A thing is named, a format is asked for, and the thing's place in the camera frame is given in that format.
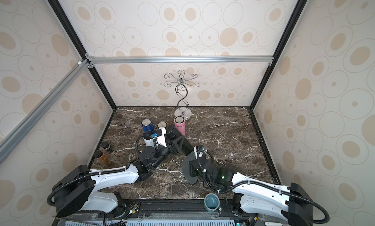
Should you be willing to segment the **blue thermos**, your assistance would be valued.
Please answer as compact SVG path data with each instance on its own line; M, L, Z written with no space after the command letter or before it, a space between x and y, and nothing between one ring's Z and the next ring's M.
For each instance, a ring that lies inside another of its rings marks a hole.
M144 132L154 131L154 125L151 119L143 119L141 126Z

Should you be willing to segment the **grey wiping cloth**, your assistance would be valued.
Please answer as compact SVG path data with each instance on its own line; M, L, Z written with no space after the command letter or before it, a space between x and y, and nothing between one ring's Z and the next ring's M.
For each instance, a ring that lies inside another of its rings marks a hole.
M183 175L186 181L190 185L195 185L198 182L198 177L197 176L192 177L191 172L190 172L190 171L195 171L195 168L192 166L192 164L190 164L190 162L194 162L195 159L196 159L195 153L192 152L188 156L186 156L181 163L181 169L182 169Z

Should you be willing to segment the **white thermos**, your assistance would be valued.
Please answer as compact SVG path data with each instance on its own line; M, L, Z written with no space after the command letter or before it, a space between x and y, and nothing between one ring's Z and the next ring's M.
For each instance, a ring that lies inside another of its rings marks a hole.
M143 134L143 139L146 144L146 147L150 146L150 147L156 148L153 134L154 132L152 130L146 131Z

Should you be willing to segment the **teal ceramic mug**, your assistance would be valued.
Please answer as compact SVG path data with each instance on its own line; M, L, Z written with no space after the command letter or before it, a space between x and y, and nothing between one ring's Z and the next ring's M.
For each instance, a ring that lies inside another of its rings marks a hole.
M204 208L207 212L215 212L220 207L220 199L217 195L209 193L204 198Z

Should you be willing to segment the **gold thermos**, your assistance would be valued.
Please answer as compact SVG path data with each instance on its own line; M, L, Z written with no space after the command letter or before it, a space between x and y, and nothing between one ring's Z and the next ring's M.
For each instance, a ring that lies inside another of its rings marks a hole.
M165 121L161 121L157 124L158 129L166 128L168 126L168 123Z

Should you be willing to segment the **horizontal aluminium rail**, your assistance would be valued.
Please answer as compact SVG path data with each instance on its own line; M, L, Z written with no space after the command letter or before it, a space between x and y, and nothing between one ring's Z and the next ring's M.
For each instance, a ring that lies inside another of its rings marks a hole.
M271 63L273 56L199 56L199 57L90 57L93 64L143 63Z

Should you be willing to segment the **pink thermos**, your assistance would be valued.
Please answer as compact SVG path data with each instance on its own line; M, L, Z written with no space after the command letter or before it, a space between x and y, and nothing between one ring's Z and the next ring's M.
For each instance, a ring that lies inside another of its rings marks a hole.
M182 135L186 136L186 120L183 116L174 118L174 126Z

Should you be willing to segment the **left diagonal aluminium rail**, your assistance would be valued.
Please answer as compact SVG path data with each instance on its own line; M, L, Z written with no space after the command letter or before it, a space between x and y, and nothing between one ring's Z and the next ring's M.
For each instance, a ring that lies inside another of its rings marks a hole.
M22 139L30 132L44 114L74 82L78 75L88 68L88 60L81 60L41 102L8 134L1 143L1 163L11 154Z

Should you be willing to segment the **black thermos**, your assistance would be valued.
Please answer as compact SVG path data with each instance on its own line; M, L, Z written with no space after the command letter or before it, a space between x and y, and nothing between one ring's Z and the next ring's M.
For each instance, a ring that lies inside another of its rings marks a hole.
M183 153L188 156L193 152L193 146L177 128L173 125L166 127L167 148L173 153Z

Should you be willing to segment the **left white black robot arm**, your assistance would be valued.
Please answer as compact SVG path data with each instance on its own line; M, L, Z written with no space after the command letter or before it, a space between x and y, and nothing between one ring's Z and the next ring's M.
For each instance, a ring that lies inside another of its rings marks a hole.
M100 211L118 218L126 213L126 203L118 192L101 190L122 184L146 180L154 169L171 153L189 155L193 146L181 135L178 138L152 138L153 146L136 149L138 157L123 167L104 170L88 169L81 165L56 184L47 197L47 204L55 207L58 217L67 217L79 211Z

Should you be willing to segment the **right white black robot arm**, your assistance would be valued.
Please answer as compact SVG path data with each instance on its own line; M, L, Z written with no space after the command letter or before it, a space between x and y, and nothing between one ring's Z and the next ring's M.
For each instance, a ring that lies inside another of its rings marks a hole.
M217 195L233 193L233 207L244 213L257 213L286 221L290 226L312 226L330 221L328 211L314 202L303 187L274 185L255 180L239 172L218 168L213 156L203 148L195 148L181 165L184 177Z

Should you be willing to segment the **amber spice jar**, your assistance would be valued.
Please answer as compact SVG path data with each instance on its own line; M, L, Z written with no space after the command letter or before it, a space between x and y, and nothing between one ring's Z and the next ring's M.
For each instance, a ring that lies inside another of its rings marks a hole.
M103 163L105 166L108 166L110 163L109 157L100 150L94 152L94 157L98 159L101 163Z

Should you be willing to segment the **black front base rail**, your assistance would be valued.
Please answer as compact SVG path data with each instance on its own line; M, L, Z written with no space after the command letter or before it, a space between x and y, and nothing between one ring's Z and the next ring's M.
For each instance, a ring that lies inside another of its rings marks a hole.
M120 207L110 213L99 210L80 210L67 217L55 216L52 225L64 226L68 223L82 226L111 226L121 222L123 226L131 221L195 221L233 220L235 226L286 226L286 220L265 214L245 213L238 200L220 199L219 208L208 212L203 199L177 200L124 200Z

